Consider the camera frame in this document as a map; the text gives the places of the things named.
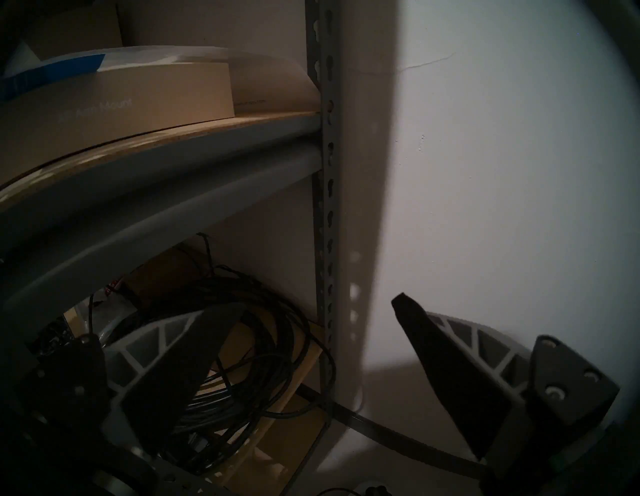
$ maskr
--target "screw hole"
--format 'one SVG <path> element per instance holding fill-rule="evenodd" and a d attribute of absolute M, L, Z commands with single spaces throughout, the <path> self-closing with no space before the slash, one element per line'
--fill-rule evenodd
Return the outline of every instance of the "screw hole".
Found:
<path fill-rule="evenodd" d="M 562 401 L 566 398 L 566 391 L 560 386 L 549 385 L 546 387 L 545 393 L 547 396 L 556 401 Z"/>
<path fill-rule="evenodd" d="M 592 380 L 593 382 L 598 382 L 600 381 L 600 379 L 602 379 L 602 376 L 600 374 L 598 374 L 595 370 L 593 369 L 588 369 L 584 371 L 584 376 L 587 379 Z"/>

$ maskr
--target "wooden shelf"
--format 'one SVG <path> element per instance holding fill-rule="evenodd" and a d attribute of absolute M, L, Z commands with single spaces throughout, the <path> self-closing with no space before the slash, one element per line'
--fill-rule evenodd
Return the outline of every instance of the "wooden shelf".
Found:
<path fill-rule="evenodd" d="M 197 124 L 182 125 L 161 131 L 147 132 L 100 145 L 56 160 L 53 163 L 45 164 L 42 167 L 25 173 L 17 180 L 3 185 L 0 189 L 0 209 L 7 208 L 17 200 L 20 200 L 24 195 L 28 195 L 33 188 L 42 189 L 44 186 L 56 182 L 63 177 L 79 173 L 85 169 L 122 158 L 129 154 L 139 153 L 150 148 L 161 147 L 177 141 L 197 138 L 216 132 L 229 131 L 231 129 L 256 124 L 266 124 L 283 119 L 315 115 L 317 115 L 315 111 L 247 113 L 228 119 L 199 122 Z"/>
<path fill-rule="evenodd" d="M 275 336 L 275 322 L 270 314 L 257 309 L 252 309 L 265 324 L 265 327 Z M 321 327 L 311 324 L 311 332 L 319 339 L 323 340 L 323 330 Z M 297 330 L 294 335 L 294 351 L 293 356 L 297 356 L 302 348 L 304 340 L 304 334 L 302 331 Z M 253 346 L 253 335 L 249 328 L 247 328 L 243 324 L 237 324 L 236 327 L 231 331 L 227 341 L 223 345 L 220 350 L 220 358 L 223 362 L 223 365 L 232 364 L 237 362 L 248 350 L 250 350 Z M 272 412 L 282 412 L 284 408 L 287 406 L 289 401 L 295 394 L 296 389 L 302 381 L 307 376 L 307 374 L 311 371 L 314 364 L 317 362 L 318 358 L 322 350 L 320 347 L 311 343 L 305 359 L 302 361 L 300 366 L 296 369 L 293 374 L 293 380 L 289 385 L 289 388 L 286 390 L 285 394 L 270 408 Z M 231 376 L 229 379 L 231 382 L 240 381 L 246 376 L 248 373 L 248 367 L 245 370 L 238 370 L 235 372 L 234 376 Z M 205 391 L 210 391 L 212 389 L 220 388 L 223 385 L 216 385 L 213 388 L 208 388 Z M 258 446 L 258 443 L 265 437 L 268 433 L 270 427 L 274 424 L 275 419 L 269 419 L 267 417 L 263 417 L 255 431 L 248 439 L 242 448 L 240 448 L 231 458 L 229 458 L 224 464 L 216 467 L 211 470 L 209 473 L 205 475 L 213 481 L 215 484 L 220 486 L 226 485 L 229 480 L 233 477 L 239 467 L 253 454 L 254 450 Z"/>
<path fill-rule="evenodd" d="M 308 405 L 294 395 L 285 412 Z M 294 419 L 276 420 L 225 486 L 240 496 L 278 496 L 304 460 L 325 422 L 320 408 Z"/>

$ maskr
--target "screw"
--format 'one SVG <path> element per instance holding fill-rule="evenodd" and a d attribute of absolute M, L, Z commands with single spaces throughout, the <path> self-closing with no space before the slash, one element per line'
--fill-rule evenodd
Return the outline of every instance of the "screw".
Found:
<path fill-rule="evenodd" d="M 598 374 L 596 371 L 584 371 L 584 376 L 587 379 L 591 379 L 593 382 L 598 382 L 600 380 L 600 374 Z"/>
<path fill-rule="evenodd" d="M 566 392 L 558 386 L 547 386 L 545 393 L 556 401 L 562 401 L 566 398 Z"/>
<path fill-rule="evenodd" d="M 545 346 L 548 346 L 549 348 L 555 348 L 557 346 L 557 343 L 552 340 L 552 339 L 542 339 L 541 340 L 542 344 L 544 344 Z"/>

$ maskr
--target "white wall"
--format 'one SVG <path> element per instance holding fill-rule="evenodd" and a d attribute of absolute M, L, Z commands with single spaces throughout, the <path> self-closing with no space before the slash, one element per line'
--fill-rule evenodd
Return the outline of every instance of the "white wall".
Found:
<path fill-rule="evenodd" d="M 302 0 L 125 4 L 138 43 L 304 63 Z M 577 1 L 348 0 L 342 31 L 337 399 L 469 456 L 393 315 L 404 291 L 526 346 L 557 335 L 623 387 L 622 414 L 640 372 L 640 95 L 603 29 Z M 309 186 L 211 232 L 312 311 Z M 265 252 L 278 236 L 287 251 Z"/>
<path fill-rule="evenodd" d="M 529 347 L 538 334 L 558 336 L 622 386 L 622 415 L 640 372 L 640 95 L 624 61 L 579 2 L 402 1 L 397 13 L 392 67 L 371 56 L 387 49 L 375 31 L 344 61 L 346 93 L 372 78 L 395 87 L 361 366 L 364 377 L 413 371 L 375 412 L 365 380 L 362 413 L 463 449 L 418 420 L 434 398 L 389 305 L 404 291 Z M 346 120 L 347 147 L 379 139 L 371 115 Z M 363 152 L 345 153 L 348 169 Z M 357 246 L 349 227 L 366 213 L 345 216 L 340 241 Z"/>

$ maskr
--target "slotted hole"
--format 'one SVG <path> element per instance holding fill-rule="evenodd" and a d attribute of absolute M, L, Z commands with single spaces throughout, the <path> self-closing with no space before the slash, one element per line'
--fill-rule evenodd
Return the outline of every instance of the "slotted hole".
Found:
<path fill-rule="evenodd" d="M 327 150 L 329 150 L 329 156 L 327 157 L 326 161 L 329 164 L 329 167 L 332 165 L 333 163 L 333 142 L 329 142 L 329 144 L 327 144 L 326 146 Z"/>
<path fill-rule="evenodd" d="M 449 320 L 449 325 L 451 326 L 453 334 L 458 336 L 468 347 L 471 348 L 471 326 L 454 320 Z"/>
<path fill-rule="evenodd" d="M 333 112 L 333 100 L 329 100 L 329 102 L 327 103 L 326 111 L 327 111 L 326 121 L 329 125 L 331 125 L 331 112 Z"/>
<path fill-rule="evenodd" d="M 326 20 L 326 32 L 331 34 L 333 31 L 333 12 L 330 10 L 325 11 L 324 18 Z"/>
<path fill-rule="evenodd" d="M 326 58 L 326 78 L 329 81 L 333 79 L 333 57 L 330 55 Z"/>
<path fill-rule="evenodd" d="M 126 387 L 136 377 L 136 371 L 120 353 L 107 360 L 106 367 L 107 377 L 118 386 Z"/>
<path fill-rule="evenodd" d="M 148 367 L 160 353 L 160 329 L 155 327 L 127 346 L 127 351 L 140 365 Z"/>
<path fill-rule="evenodd" d="M 478 329 L 478 353 L 480 354 L 480 358 L 494 369 L 500 364 L 505 355 L 509 353 L 509 348 L 496 338 Z"/>
<path fill-rule="evenodd" d="M 166 323 L 164 325 L 164 338 L 166 339 L 167 346 L 169 346 L 180 334 L 182 334 L 185 324 L 185 320 L 177 320 Z"/>

